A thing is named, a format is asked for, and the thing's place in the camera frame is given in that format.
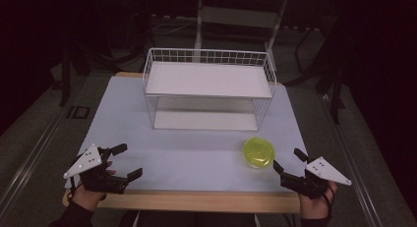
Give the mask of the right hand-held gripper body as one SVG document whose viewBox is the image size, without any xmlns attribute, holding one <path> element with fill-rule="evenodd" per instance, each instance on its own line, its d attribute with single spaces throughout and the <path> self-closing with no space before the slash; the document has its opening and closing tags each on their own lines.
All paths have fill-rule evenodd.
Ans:
<svg viewBox="0 0 417 227">
<path fill-rule="evenodd" d="M 280 186 L 298 194 L 315 199 L 322 196 L 328 189 L 328 181 L 351 186 L 352 181 L 328 163 L 322 156 L 312 160 L 302 158 L 306 163 L 305 175 L 295 176 L 286 173 L 279 167 Z"/>
</svg>

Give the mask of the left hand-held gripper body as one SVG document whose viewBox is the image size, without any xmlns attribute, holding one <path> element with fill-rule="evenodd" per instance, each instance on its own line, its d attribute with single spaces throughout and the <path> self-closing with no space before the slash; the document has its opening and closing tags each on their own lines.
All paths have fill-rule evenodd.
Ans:
<svg viewBox="0 0 417 227">
<path fill-rule="evenodd" d="M 101 148 L 92 144 L 76 157 L 71 167 L 63 174 L 63 178 L 69 179 L 74 184 L 74 177 L 79 175 L 82 184 L 89 191 L 123 194 L 129 184 L 127 178 L 110 175 L 107 172 L 107 161 L 112 155 L 111 148 Z"/>
</svg>

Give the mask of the person's left hand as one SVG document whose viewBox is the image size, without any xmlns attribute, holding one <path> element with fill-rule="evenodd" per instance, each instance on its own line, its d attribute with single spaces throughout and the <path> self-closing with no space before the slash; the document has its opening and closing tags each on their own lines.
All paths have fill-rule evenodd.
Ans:
<svg viewBox="0 0 417 227">
<path fill-rule="evenodd" d="M 86 210 L 94 211 L 105 197 L 106 193 L 89 191 L 83 184 L 79 184 L 72 196 L 72 202 Z"/>
</svg>

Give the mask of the person's right hand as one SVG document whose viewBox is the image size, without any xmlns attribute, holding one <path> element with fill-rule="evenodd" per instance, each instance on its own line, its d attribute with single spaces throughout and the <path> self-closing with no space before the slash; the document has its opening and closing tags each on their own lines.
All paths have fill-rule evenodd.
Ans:
<svg viewBox="0 0 417 227">
<path fill-rule="evenodd" d="M 337 191 L 335 182 L 328 182 L 328 189 L 325 193 L 316 199 L 310 199 L 301 194 L 298 195 L 300 201 L 300 216 L 308 219 L 326 218 L 330 215 L 330 208 L 334 202 L 334 196 Z"/>
</svg>

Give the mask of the yellow-green round container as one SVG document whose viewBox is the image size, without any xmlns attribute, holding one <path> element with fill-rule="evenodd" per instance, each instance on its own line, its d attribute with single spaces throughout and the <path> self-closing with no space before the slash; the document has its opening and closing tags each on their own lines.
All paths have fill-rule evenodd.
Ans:
<svg viewBox="0 0 417 227">
<path fill-rule="evenodd" d="M 273 145 L 262 138 L 251 137 L 243 145 L 243 153 L 247 164 L 253 168 L 267 168 L 275 159 Z"/>
</svg>

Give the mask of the black floor plate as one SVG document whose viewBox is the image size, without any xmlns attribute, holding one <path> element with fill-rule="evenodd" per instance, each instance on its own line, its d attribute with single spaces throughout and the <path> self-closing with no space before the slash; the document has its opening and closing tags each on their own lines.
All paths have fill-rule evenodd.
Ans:
<svg viewBox="0 0 417 227">
<path fill-rule="evenodd" d="M 86 119 L 90 108 L 85 106 L 72 106 L 67 114 L 67 119 Z"/>
</svg>

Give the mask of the white table sheet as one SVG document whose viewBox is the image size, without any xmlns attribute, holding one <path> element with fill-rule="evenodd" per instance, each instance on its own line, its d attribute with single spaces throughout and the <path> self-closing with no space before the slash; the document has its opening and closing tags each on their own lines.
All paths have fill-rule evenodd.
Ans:
<svg viewBox="0 0 417 227">
<path fill-rule="evenodd" d="M 128 186 L 144 191 L 282 192 L 272 167 L 256 169 L 245 160 L 243 145 L 256 136 L 275 148 L 275 159 L 290 174 L 302 175 L 304 163 L 293 150 L 306 147 L 285 87 L 275 88 L 268 113 L 255 133 L 155 130 L 140 78 L 113 77 L 100 101 L 80 151 L 95 144 L 128 149 L 111 158 L 125 175 L 143 176 Z"/>
</svg>

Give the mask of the black metal stand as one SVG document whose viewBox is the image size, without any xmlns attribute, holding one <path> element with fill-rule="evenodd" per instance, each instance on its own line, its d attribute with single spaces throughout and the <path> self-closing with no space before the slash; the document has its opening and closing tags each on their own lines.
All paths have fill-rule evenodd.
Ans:
<svg viewBox="0 0 417 227">
<path fill-rule="evenodd" d="M 89 73 L 89 65 L 85 57 L 83 46 L 79 42 L 67 43 L 62 48 L 61 70 L 61 101 L 64 106 L 71 95 L 71 67 L 77 74 L 86 76 Z"/>
<path fill-rule="evenodd" d="M 345 69 L 345 58 L 343 52 L 343 34 L 339 27 L 334 27 L 333 31 L 333 50 L 332 50 L 332 65 L 333 65 L 333 90 L 330 105 L 330 115 L 333 122 L 338 125 L 338 110 L 340 106 L 340 95 L 342 85 L 342 74 Z"/>
</svg>

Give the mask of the wooden table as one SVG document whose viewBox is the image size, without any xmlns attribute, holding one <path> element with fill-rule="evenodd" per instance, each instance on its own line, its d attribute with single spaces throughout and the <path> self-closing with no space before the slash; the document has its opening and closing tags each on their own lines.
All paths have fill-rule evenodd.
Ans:
<svg viewBox="0 0 417 227">
<path fill-rule="evenodd" d="M 119 73 L 114 77 L 140 78 L 136 73 Z M 123 209 L 181 210 L 211 212 L 297 213 L 297 194 L 282 192 L 209 192 L 209 191 L 144 191 L 129 190 L 110 194 L 100 206 Z"/>
</svg>

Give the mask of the metal floor rail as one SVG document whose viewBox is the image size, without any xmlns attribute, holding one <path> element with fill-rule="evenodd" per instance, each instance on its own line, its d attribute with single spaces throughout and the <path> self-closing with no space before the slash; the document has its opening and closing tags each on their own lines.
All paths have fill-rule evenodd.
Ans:
<svg viewBox="0 0 417 227">
<path fill-rule="evenodd" d="M 369 191 L 364 184 L 364 180 L 362 179 L 361 173 L 358 170 L 358 166 L 352 156 L 350 147 L 347 143 L 347 140 L 340 128 L 339 125 L 336 125 L 330 115 L 329 107 L 330 107 L 330 100 L 326 94 L 318 95 L 318 99 L 324 108 L 325 114 L 328 116 L 330 121 L 330 125 L 335 132 L 335 136 L 337 142 L 339 144 L 339 148 L 341 149 L 344 167 L 347 169 L 347 173 L 349 174 L 350 180 L 352 181 L 351 187 L 354 189 L 356 197 L 360 203 L 361 209 L 364 213 L 365 219 L 368 223 L 369 227 L 383 227 L 380 216 L 376 212 L 375 206 L 371 200 L 369 195 Z"/>
<path fill-rule="evenodd" d="M 0 137 L 0 224 L 14 208 L 36 166 L 83 85 L 77 85 L 63 106 L 61 94 L 49 89 Z"/>
</svg>

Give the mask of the white metal frame stand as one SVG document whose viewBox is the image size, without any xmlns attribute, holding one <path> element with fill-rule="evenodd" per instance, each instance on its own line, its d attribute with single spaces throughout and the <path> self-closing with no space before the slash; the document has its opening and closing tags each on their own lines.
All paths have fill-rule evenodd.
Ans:
<svg viewBox="0 0 417 227">
<path fill-rule="evenodd" d="M 281 21 L 283 19 L 287 3 L 288 0 L 282 0 L 279 6 L 279 10 L 276 13 L 273 13 L 205 6 L 203 4 L 203 0 L 198 0 L 197 34 L 194 48 L 202 48 L 203 23 L 252 28 L 269 28 L 271 30 L 271 35 L 269 40 L 265 42 L 265 50 L 270 57 L 270 61 L 274 63 L 272 48 L 274 46 L 278 30 L 281 26 Z"/>
</svg>

